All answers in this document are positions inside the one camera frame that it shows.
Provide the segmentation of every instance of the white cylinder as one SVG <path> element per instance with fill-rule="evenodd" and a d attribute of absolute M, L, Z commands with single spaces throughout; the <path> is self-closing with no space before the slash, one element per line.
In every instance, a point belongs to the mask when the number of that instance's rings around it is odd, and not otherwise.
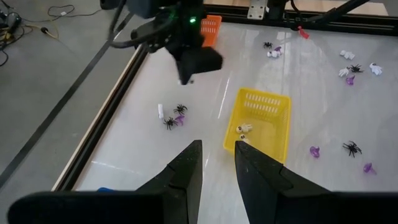
<path fill-rule="evenodd" d="M 157 110 L 159 112 L 159 119 L 163 119 L 164 115 L 163 115 L 163 105 L 162 104 L 158 104 L 157 105 Z"/>

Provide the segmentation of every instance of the plastic spider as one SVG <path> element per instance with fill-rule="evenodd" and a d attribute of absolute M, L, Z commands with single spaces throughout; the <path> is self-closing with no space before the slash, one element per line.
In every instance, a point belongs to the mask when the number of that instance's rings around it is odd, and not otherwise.
<path fill-rule="evenodd" d="M 264 47 L 264 48 L 268 47 L 269 49 L 272 49 L 272 43 L 271 42 L 264 42 L 264 45 L 262 47 Z"/>
<path fill-rule="evenodd" d="M 362 150 L 353 141 L 350 141 L 349 144 L 343 143 L 343 148 L 348 149 L 349 150 L 348 156 L 350 156 L 352 153 L 354 158 L 357 152 L 360 152 L 362 154 Z"/>
<path fill-rule="evenodd" d="M 178 126 L 178 123 L 171 117 L 168 120 L 164 119 L 164 124 L 166 124 L 167 130 L 171 130 L 173 125 Z"/>
<path fill-rule="evenodd" d="M 174 109 L 174 113 L 184 114 L 184 111 L 188 110 L 188 108 L 184 105 L 177 105 L 177 109 Z"/>
<path fill-rule="evenodd" d="M 361 70 L 361 66 L 358 64 L 358 65 L 351 65 L 350 66 L 350 68 L 349 69 L 351 69 L 351 71 L 353 72 L 353 73 L 361 73 L 361 72 L 363 72 L 363 70 Z"/>

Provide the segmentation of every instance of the glossy white surface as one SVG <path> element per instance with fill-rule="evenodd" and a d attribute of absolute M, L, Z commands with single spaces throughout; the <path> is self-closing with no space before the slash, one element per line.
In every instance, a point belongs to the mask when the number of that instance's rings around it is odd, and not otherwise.
<path fill-rule="evenodd" d="M 292 98 L 286 166 L 330 190 L 398 190 L 398 40 L 393 37 L 308 30 L 310 39 L 290 29 L 222 24 L 217 49 L 223 69 L 195 75 L 180 86 L 166 50 L 149 56 L 124 97 L 76 185 L 77 190 L 109 187 L 134 190 L 160 172 L 195 139 L 203 140 L 203 187 L 199 223 L 248 223 L 234 158 L 223 138 L 238 89 L 242 86 Z M 263 42 L 282 46 L 268 58 Z M 356 54 L 353 61 L 341 50 Z M 369 64 L 383 67 L 373 75 Z M 340 69 L 365 70 L 348 86 Z M 184 126 L 166 130 L 165 117 L 181 103 L 188 107 Z M 341 145 L 353 140 L 363 154 L 348 157 Z M 320 158 L 309 153 L 320 146 Z M 364 174 L 372 162 L 377 175 Z"/>

